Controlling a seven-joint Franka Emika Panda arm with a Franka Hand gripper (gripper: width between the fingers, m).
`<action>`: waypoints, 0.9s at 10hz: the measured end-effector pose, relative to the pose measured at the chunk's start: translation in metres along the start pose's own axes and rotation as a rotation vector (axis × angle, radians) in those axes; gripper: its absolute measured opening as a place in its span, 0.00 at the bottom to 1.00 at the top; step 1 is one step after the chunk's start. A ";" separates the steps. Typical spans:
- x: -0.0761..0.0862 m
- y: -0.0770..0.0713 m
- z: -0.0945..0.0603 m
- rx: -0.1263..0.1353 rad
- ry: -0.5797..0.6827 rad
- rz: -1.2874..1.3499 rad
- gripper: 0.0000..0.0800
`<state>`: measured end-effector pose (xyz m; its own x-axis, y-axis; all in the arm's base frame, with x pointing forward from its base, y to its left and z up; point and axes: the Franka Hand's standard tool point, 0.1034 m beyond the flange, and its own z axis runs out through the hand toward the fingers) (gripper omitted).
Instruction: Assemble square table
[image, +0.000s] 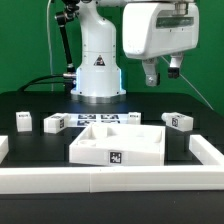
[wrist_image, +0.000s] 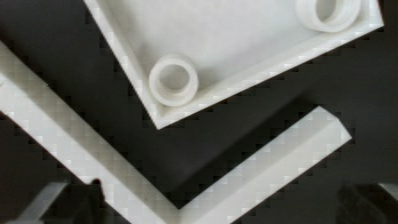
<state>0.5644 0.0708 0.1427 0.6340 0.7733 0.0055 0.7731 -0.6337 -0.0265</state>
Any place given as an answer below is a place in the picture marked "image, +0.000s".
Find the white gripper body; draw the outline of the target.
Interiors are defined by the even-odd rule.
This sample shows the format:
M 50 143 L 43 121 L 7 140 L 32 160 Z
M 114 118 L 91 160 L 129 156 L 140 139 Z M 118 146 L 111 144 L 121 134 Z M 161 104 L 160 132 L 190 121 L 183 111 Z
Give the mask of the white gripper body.
M 199 11 L 194 3 L 185 15 L 173 3 L 129 3 L 123 11 L 122 42 L 128 58 L 145 60 L 197 46 Z

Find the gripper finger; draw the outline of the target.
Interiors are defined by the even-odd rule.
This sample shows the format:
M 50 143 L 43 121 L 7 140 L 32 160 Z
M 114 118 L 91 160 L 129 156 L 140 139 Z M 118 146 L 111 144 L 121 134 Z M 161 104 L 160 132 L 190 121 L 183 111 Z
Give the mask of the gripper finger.
M 154 87 L 159 84 L 159 73 L 157 72 L 157 59 L 151 58 L 142 61 L 147 86 Z
M 180 68 L 184 55 L 182 52 L 171 54 L 171 61 L 168 67 L 168 77 L 178 78 L 180 76 Z

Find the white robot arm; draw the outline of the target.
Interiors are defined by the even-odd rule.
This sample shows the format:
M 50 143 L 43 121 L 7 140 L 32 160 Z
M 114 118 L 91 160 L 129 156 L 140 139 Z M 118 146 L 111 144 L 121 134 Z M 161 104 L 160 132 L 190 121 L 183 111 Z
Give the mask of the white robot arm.
M 99 6 L 122 6 L 122 46 L 138 59 L 146 84 L 156 86 L 157 59 L 169 55 L 168 76 L 177 78 L 183 52 L 197 46 L 199 10 L 195 0 L 91 0 L 79 3 L 82 63 L 71 96 L 87 103 L 111 103 L 125 97 L 116 64 L 116 28 L 97 12 Z

